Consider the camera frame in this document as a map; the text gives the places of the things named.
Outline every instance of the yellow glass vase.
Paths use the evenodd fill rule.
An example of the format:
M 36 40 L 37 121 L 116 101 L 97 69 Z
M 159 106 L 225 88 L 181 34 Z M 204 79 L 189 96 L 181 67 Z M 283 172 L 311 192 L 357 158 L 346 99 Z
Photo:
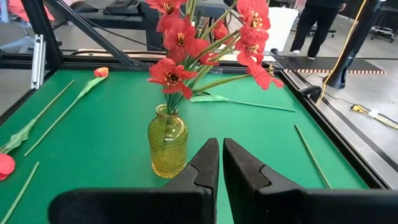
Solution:
M 156 107 L 156 117 L 148 127 L 152 169 L 162 178 L 173 178 L 187 160 L 188 130 L 178 112 L 167 113 L 167 105 Z

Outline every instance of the red flower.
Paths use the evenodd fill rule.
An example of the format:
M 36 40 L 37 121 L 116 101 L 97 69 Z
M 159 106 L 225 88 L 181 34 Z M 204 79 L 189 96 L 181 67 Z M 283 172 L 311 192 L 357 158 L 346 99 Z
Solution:
M 196 39 L 196 28 L 191 25 L 189 16 L 184 21 L 177 19 L 171 28 L 166 30 L 164 47 L 169 50 L 168 57 L 176 63 L 185 59 L 186 53 L 191 57 L 199 56 L 200 52 L 209 45 L 207 40 Z
M 149 68 L 149 73 L 152 78 L 149 78 L 148 81 L 163 85 L 164 93 L 171 94 L 182 91 L 187 99 L 192 97 L 192 90 L 185 86 L 183 81 L 195 77 L 197 72 L 186 71 L 183 65 L 177 66 L 172 59 L 163 58 Z
M 95 77 L 107 77 L 109 75 L 109 68 L 101 67 L 94 70 Z
M 249 37 L 241 37 L 235 43 L 235 49 L 240 51 L 237 56 L 238 62 L 241 65 L 246 65 L 248 67 L 251 67 L 253 65 L 259 65 L 264 58 L 262 53 L 265 46 L 265 40 L 258 41 L 257 39 Z
M 7 154 L 0 154 L 0 180 L 4 180 L 15 169 L 15 160 Z
M 202 64 L 202 65 L 219 65 L 220 63 L 218 63 L 218 61 L 217 62 L 211 62 L 210 60 L 212 60 L 213 58 L 215 58 L 215 57 L 217 57 L 218 56 L 218 53 L 207 53 L 207 54 L 205 54 L 204 56 L 202 56 L 200 59 L 199 59 L 199 62 Z
M 279 79 L 271 77 L 268 75 L 267 71 L 261 65 L 255 65 L 248 68 L 248 73 L 254 77 L 256 83 L 261 86 L 263 90 L 268 90 L 271 82 L 275 83 L 275 86 L 282 88 L 284 83 Z
M 224 19 L 218 21 L 211 31 L 213 31 L 216 40 L 220 40 L 228 35 L 228 29 L 224 25 Z M 231 43 L 233 39 L 234 37 L 229 38 L 228 40 L 224 41 L 224 44 Z
M 174 10 L 171 14 L 163 14 L 159 18 L 156 32 L 165 32 L 173 26 L 173 23 L 180 18 L 180 11 Z
M 181 4 L 187 0 L 145 0 L 151 9 L 157 9 L 163 14 L 171 14 L 179 11 Z
M 239 0 L 236 4 L 244 21 L 239 30 L 245 35 L 255 35 L 257 39 L 267 38 L 267 30 L 271 27 L 268 18 L 268 5 L 264 0 Z

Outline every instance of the black cable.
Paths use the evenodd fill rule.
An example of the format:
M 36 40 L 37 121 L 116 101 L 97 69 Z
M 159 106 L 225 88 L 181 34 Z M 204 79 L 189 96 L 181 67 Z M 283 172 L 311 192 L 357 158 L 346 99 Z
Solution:
M 96 23 L 94 23 L 94 22 L 91 22 L 90 20 L 88 20 L 88 19 L 86 19 L 86 18 L 84 18 L 84 19 L 85 19 L 85 21 L 87 21 L 87 22 L 90 23 L 91 25 L 94 25 L 95 27 L 97 27 L 97 28 L 99 28 L 99 29 L 101 29 L 101 30 L 103 30 L 103 31 L 105 31 L 105 32 L 108 32 L 108 33 L 110 33 L 110 34 L 113 34 L 113 35 L 115 35 L 115 36 L 118 36 L 118 37 L 123 38 L 123 39 L 126 39 L 126 40 L 130 40 L 130 41 L 132 41 L 132 42 L 134 42 L 134 43 L 137 43 L 137 44 L 141 44 L 141 45 L 144 45 L 144 46 L 147 46 L 147 47 L 152 47 L 152 48 L 157 49 L 157 50 L 160 50 L 160 51 L 164 51 L 164 49 L 160 49 L 160 48 L 158 48 L 158 47 L 154 47 L 154 46 L 152 46 L 152 45 L 145 44 L 145 43 L 143 43 L 143 42 L 139 42 L 138 40 L 134 40 L 134 39 L 125 37 L 125 36 L 123 36 L 123 35 L 117 34 L 117 33 L 115 33 L 115 32 L 109 31 L 109 30 L 105 29 L 104 27 L 101 27 L 100 25 L 98 25 L 98 24 L 96 24 Z

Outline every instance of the yellow power cord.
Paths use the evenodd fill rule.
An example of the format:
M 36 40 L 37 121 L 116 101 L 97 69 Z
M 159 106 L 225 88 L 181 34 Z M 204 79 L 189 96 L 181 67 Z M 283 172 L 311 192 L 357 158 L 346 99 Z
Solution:
M 363 10 L 363 7 L 365 6 L 365 4 L 366 4 L 367 1 L 368 1 L 368 0 L 364 0 L 364 1 L 362 2 L 362 5 L 361 5 L 361 7 L 359 8 L 359 11 L 358 11 L 358 13 L 356 14 L 355 21 L 354 21 L 353 25 L 351 26 L 351 30 L 350 30 L 349 33 L 348 33 L 348 36 L 347 36 L 346 42 L 345 42 L 345 44 L 344 44 L 343 50 L 341 50 L 340 56 L 339 56 L 338 59 L 337 59 L 337 62 L 336 62 L 336 64 L 335 64 L 335 67 L 334 67 L 333 70 L 329 73 L 329 75 L 326 76 L 326 79 L 325 79 L 325 81 L 323 82 L 322 93 L 321 93 L 321 96 L 319 97 L 319 99 L 318 99 L 318 101 L 317 101 L 317 105 L 319 104 L 319 102 L 321 102 L 323 96 L 325 95 L 326 82 L 329 80 L 331 74 L 333 74 L 333 72 L 335 72 L 338 63 L 340 62 L 341 57 L 343 56 L 343 52 L 344 52 L 345 48 L 347 47 L 349 38 L 351 37 L 351 34 L 352 34 L 353 31 L 354 31 L 354 27 L 356 26 L 356 22 L 358 21 L 359 15 L 361 14 L 361 12 L 362 12 L 362 10 Z

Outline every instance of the flower petal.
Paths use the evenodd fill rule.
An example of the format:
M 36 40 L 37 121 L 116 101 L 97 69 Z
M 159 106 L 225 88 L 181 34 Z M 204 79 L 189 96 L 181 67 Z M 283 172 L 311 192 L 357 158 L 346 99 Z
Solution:
M 101 67 L 94 70 L 95 77 L 107 77 L 109 75 L 109 68 Z
M 175 67 L 176 64 L 172 59 L 163 58 L 149 68 L 149 73 L 155 79 L 162 80 L 166 73 L 173 70 Z
M 184 95 L 184 97 L 186 99 L 189 100 L 192 97 L 192 90 L 189 87 L 183 85 L 182 86 L 182 94 Z
M 200 52 L 209 46 L 209 42 L 203 39 L 192 39 L 185 43 L 184 49 L 191 57 L 199 56 Z
M 9 175 L 15 169 L 15 160 L 7 155 L 7 154 L 0 154 L 0 174 L 2 175 Z
M 181 63 L 182 61 L 184 61 L 186 53 L 184 51 L 184 48 L 178 46 L 170 50 L 167 56 L 173 59 L 175 63 Z

